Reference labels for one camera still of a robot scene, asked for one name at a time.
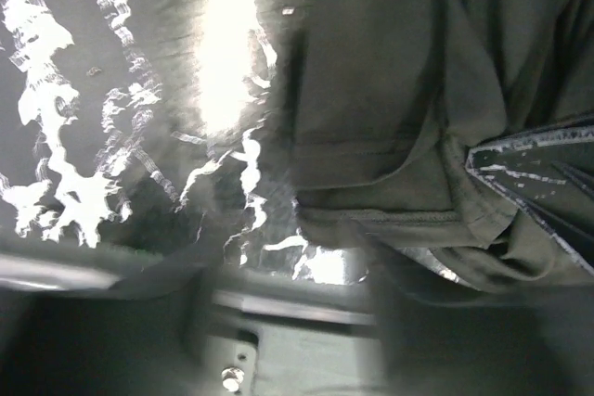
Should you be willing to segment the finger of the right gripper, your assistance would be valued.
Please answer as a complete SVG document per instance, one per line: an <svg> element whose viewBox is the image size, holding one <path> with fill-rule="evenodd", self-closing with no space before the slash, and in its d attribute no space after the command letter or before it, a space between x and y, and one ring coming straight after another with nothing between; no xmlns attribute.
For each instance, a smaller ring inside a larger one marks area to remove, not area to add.
<svg viewBox="0 0 594 396"><path fill-rule="evenodd" d="M593 273L593 121L561 121L472 148L466 172Z"/></svg>

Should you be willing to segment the black t shirt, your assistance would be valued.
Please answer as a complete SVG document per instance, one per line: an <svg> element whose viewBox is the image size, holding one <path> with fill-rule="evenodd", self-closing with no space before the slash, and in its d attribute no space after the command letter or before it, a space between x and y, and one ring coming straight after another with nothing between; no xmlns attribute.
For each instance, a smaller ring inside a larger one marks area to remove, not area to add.
<svg viewBox="0 0 594 396"><path fill-rule="evenodd" d="M305 43L290 175L306 240L376 238L486 292L592 283L588 249L466 158L593 110L593 0L314 0Z"/></svg>

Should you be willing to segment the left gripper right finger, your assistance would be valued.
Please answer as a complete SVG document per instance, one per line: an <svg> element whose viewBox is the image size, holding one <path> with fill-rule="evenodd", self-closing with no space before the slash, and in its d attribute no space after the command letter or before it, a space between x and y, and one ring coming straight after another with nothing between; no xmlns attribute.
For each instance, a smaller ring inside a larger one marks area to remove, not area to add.
<svg viewBox="0 0 594 396"><path fill-rule="evenodd" d="M430 305L410 291L409 259L374 248L365 257L388 394L592 394L591 289L510 306Z"/></svg>

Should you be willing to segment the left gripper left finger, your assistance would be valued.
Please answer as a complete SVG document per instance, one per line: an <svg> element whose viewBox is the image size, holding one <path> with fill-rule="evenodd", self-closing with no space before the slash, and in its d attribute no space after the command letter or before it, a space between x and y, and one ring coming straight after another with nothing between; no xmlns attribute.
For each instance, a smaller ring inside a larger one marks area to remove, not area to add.
<svg viewBox="0 0 594 396"><path fill-rule="evenodd" d="M1 241L5 395L202 395L216 258Z"/></svg>

